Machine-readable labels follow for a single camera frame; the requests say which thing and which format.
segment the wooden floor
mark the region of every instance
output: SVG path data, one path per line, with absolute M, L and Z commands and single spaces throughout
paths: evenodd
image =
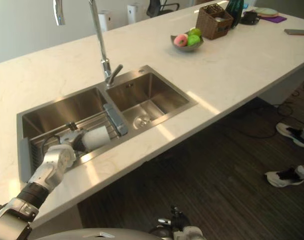
M 304 89 L 299 92 L 288 102 L 304 122 Z M 283 118 L 254 99 L 81 202 L 84 227 L 147 232 L 176 205 L 208 240 L 304 240 L 304 183 L 276 188 L 264 178 L 304 164 L 304 148 L 275 133 Z

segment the dish rack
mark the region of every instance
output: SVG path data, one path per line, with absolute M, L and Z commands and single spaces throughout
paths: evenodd
M 99 112 L 90 117 L 77 121 L 77 122 L 75 122 L 75 125 L 77 126 L 78 129 L 85 129 L 88 131 L 105 126 L 111 141 L 114 141 L 114 140 L 120 138 L 114 124 L 111 123 L 110 117 L 108 116 L 108 113 L 106 111 Z M 53 135 L 57 135 L 57 136 L 61 137 L 70 131 L 71 131 L 71 129 L 69 128 L 68 125 L 62 125 L 51 131 L 48 131 L 41 135 L 33 137 L 29 140 L 29 145 L 30 145 L 30 150 L 31 150 L 30 151 L 31 152 L 31 165 L 32 165 L 33 172 L 35 172 L 35 170 L 42 163 L 42 151 L 46 152 L 50 146 L 58 144 L 57 140 L 54 137 L 52 137 L 51 139 L 46 141 L 46 143 L 42 147 L 42 143 L 43 143 L 44 139 L 46 139 L 49 136 L 53 136 Z M 87 154 L 87 152 L 78 151 L 77 157 L 80 158 L 85 154 Z

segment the faucet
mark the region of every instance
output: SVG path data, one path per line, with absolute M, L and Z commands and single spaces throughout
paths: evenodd
M 102 36 L 101 31 L 101 25 L 100 20 L 98 18 L 98 12 L 97 12 L 97 6 L 95 0 L 88 0 L 92 12 L 92 18 L 94 21 L 94 26 L 96 30 L 96 35 L 98 38 L 98 41 L 100 42 L 101 46 L 101 54 L 102 54 L 102 60 L 101 64 L 104 71 L 104 77 L 107 87 L 111 87 L 114 84 L 114 78 L 116 75 L 122 70 L 123 65 L 119 65 L 113 72 L 111 70 L 110 61 L 106 56 L 105 52 L 105 46 L 104 46 L 104 40 Z M 53 0 L 53 9 L 54 9 L 54 16 L 56 20 L 56 24 L 58 26 L 65 25 L 65 20 L 63 16 L 63 7 L 62 7 L 62 0 Z

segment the purple napkin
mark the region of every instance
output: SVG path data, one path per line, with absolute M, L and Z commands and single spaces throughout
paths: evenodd
M 276 17 L 261 17 L 261 19 L 278 24 L 282 21 L 285 21 L 287 18 L 283 16 L 276 16 Z

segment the fruit bowl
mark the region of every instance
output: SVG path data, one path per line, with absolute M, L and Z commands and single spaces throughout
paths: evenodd
M 202 37 L 200 37 L 201 41 L 196 43 L 196 44 L 193 44 L 193 45 L 190 45 L 190 46 L 177 46 L 174 44 L 174 39 L 176 38 L 176 36 L 171 36 L 171 42 L 173 44 L 173 46 L 178 49 L 179 51 L 182 51 L 182 52 L 192 52 L 194 51 L 195 49 L 197 49 L 200 45 L 203 44 L 204 40 Z

